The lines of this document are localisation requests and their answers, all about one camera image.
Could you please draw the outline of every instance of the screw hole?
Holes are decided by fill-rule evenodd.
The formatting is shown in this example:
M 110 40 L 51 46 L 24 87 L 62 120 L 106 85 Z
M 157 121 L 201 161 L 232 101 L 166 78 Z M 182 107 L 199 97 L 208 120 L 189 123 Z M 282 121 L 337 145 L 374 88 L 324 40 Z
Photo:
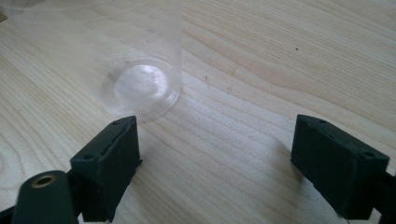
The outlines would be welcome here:
M 55 182 L 56 176 L 55 175 L 43 175 L 37 178 L 35 181 L 32 183 L 32 187 L 35 189 L 41 189 L 44 188 L 53 182 Z
M 374 157 L 375 156 L 375 154 L 373 152 L 364 152 L 363 154 L 365 156 L 368 156 L 368 157 Z
M 84 158 L 84 160 L 91 160 L 91 159 L 93 159 L 93 157 L 94 156 L 92 154 L 87 154 L 83 158 Z

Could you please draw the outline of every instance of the black 3d-printed part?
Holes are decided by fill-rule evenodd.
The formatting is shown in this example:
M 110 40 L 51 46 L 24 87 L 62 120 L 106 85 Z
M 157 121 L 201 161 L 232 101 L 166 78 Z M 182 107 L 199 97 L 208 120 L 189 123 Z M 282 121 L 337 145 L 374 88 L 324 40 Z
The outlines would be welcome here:
M 396 176 L 384 174 L 376 190 L 375 208 L 382 214 L 379 224 L 396 223 Z
M 2 212 L 0 212 L 0 223 L 8 224 L 11 223 L 12 216 L 14 215 L 15 206 L 12 206 Z
M 64 172 L 42 173 L 23 183 L 12 217 L 12 224 L 20 223 L 78 223 Z
M 140 162 L 135 117 L 110 123 L 71 159 L 71 175 L 84 195 L 84 221 L 113 220 Z
M 291 162 L 339 216 L 368 219 L 389 157 L 325 120 L 299 115 Z

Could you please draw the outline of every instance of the plastic cup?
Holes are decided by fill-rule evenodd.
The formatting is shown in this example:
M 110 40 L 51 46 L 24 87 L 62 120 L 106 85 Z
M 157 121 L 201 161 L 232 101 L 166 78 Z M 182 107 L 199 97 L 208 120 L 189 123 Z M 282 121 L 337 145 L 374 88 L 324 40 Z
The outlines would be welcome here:
M 0 0 L 0 8 L 113 116 L 154 119 L 178 97 L 180 0 Z

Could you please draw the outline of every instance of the brass insert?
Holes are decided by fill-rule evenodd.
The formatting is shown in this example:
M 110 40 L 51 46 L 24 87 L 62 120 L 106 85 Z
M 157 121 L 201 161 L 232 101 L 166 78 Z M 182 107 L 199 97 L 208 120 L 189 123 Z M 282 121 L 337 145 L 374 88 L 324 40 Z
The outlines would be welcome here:
M 32 183 L 32 188 L 34 189 L 41 189 L 44 188 L 56 180 L 56 175 L 42 175 L 39 178 L 37 178 L 35 181 Z

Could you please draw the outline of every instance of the wooden table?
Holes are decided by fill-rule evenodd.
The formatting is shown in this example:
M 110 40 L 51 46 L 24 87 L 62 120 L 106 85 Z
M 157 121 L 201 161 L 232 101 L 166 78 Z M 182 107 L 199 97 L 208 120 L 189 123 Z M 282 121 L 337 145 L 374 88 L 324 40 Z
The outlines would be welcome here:
M 394 1 L 186 0 L 182 45 L 182 92 L 139 124 L 144 163 L 114 223 L 347 223 L 290 163 L 297 114 L 395 173 Z M 0 23 L 0 210 L 113 120 L 53 60 Z

